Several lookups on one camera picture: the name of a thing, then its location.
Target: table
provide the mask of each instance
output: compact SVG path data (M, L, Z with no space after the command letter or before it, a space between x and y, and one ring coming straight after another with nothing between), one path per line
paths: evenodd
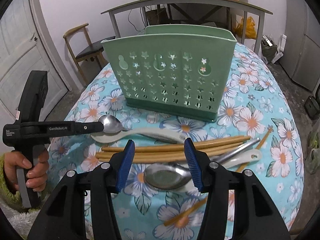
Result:
M145 8L146 6L160 5L160 4L171 4L171 5L174 5L174 7L177 9L179 7L176 6L176 3L200 3L200 4L211 4L211 5L216 5L216 6L223 6L223 7L228 8L227 13L229 13L230 8L243 10L244 11L244 25L243 25L243 32L242 32L242 37L241 37L242 44L244 44L248 12L253 13L255 15L258 15L259 22L258 22L258 30L257 30L257 39L256 39L256 43L255 43L254 49L253 49L253 51L255 53L259 52L265 14L266 13L273 14L272 12L270 12L268 10L265 10L265 9L260 8L258 6L252 5L250 3L245 3L245 2L242 2L239 0L138 0L138 1L123 4L118 7L112 8L110 10L104 11L101 14L109 13L110 20L111 20L111 23L113 26L113 30L115 31L115 34L116 34L116 38L120 38L121 36L120 36L119 28L118 28L118 25L116 22L115 14L120 13L120 12L124 12L124 11L128 11L128 10L132 10L132 9L136 9L136 8L141 8L144 24L145 24L145 26L148 26L148 21L147 21L147 17L146 17L146 8ZM215 10L216 10L216 8L213 8L209 12L209 14L214 13Z
M248 166L253 170L290 228L299 210L303 190L303 156L300 138L287 100L266 65L258 56L237 43L229 79L216 123L205 123L129 108L110 65L82 93L66 117L67 121L92 122L107 111L129 129L168 128L184 133L193 141L235 135L262 137L269 126L273 132L262 146L263 158ZM143 136L132 136L136 146L159 144ZM123 147L127 139L113 146ZM48 183L55 186L70 169L91 171L100 163L95 158L101 144L89 135L54 138L49 147ZM174 226L163 221L183 212L204 198L194 187L187 192L159 192L143 182L147 165L134 164L127 185L113 199L123 239L196 239L204 206ZM229 192L226 236L232 236L234 194ZM90 217L90 198L85 199L85 215Z

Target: green plastic basket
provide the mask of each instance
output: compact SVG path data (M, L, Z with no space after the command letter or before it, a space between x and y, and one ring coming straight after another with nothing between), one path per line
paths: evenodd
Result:
M224 29L156 25L102 41L127 105L215 122L236 38Z

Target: basket base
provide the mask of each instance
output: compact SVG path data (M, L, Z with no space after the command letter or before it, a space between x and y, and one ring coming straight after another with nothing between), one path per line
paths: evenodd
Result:
M150 102L146 100L126 98L127 106L142 108L150 111L156 111L164 114L183 116L190 119L196 119L204 122L216 122L217 113L210 113L208 111L196 110L182 106L166 105L157 102Z

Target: black chair seat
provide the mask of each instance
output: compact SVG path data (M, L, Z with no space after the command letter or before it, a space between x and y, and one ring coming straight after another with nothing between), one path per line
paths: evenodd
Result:
M103 52L103 47L101 44L101 41L103 40L113 40L115 39L115 36L112 37L108 37L106 39L102 39L100 41L96 41L95 43L92 43L91 45L89 45L88 47L86 47L83 51L81 51L77 56L76 59L80 59L82 57L88 56L90 54L96 53L96 52Z

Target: door frame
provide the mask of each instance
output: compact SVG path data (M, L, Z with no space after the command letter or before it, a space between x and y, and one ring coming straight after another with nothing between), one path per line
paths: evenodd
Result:
M66 85L69 91L78 90L76 83L69 74L66 66L64 65L54 43L50 36L49 30L44 20L41 10L40 0L29 0L31 15L33 22L39 34L40 41L46 51L53 67L56 69L58 75Z

